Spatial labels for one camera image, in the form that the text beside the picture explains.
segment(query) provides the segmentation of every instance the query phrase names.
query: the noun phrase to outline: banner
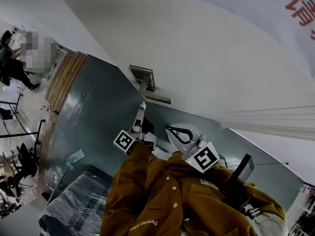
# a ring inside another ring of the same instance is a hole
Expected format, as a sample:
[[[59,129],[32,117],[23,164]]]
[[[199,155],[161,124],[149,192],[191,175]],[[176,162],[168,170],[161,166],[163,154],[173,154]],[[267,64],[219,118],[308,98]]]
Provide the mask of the banner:
[[[202,1],[224,8],[264,30],[294,56],[302,72],[315,79],[315,3],[313,0]]]

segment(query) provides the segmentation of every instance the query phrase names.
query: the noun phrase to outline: black handle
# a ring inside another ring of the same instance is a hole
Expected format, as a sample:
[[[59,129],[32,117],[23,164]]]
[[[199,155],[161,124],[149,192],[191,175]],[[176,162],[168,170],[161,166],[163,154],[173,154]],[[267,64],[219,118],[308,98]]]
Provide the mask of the black handle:
[[[189,129],[171,127],[169,125],[166,126],[166,129],[168,129],[182,144],[189,144],[190,140],[193,140],[193,134]],[[187,142],[183,141],[174,131],[178,131],[180,133],[187,134],[189,136],[190,140]]]

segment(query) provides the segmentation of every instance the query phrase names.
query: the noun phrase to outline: mustard yellow jacket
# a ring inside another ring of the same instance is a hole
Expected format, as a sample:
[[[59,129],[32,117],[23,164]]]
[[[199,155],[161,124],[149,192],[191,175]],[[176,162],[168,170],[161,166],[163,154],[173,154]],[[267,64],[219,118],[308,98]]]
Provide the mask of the mustard yellow jacket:
[[[191,236],[255,235],[246,217],[224,204],[216,188],[233,171],[215,166],[201,174],[180,153],[168,161],[155,158],[151,162],[150,154],[147,145],[137,143],[116,173],[100,236],[177,236],[181,228]],[[276,201],[253,185],[246,189],[262,212],[285,220]]]

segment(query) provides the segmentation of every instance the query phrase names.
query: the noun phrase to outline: plastic-wrapped machine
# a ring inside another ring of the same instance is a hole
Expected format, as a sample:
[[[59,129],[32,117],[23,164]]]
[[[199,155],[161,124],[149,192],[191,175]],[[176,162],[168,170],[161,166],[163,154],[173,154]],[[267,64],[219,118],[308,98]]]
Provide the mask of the plastic-wrapped machine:
[[[44,210],[39,224],[52,236],[95,236],[112,178],[98,169],[84,171]]]

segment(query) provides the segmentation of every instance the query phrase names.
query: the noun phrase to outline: red chinese characters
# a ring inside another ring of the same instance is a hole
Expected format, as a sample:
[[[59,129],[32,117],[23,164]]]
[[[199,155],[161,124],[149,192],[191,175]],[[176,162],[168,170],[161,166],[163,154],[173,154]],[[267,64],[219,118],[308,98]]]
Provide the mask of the red chinese characters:
[[[293,0],[285,6],[287,10],[293,10],[294,13],[292,17],[300,18],[300,25],[306,26],[309,23],[313,22],[315,19],[315,4],[313,0],[308,0],[307,2],[301,1],[302,6],[297,8],[296,4],[301,0]]]

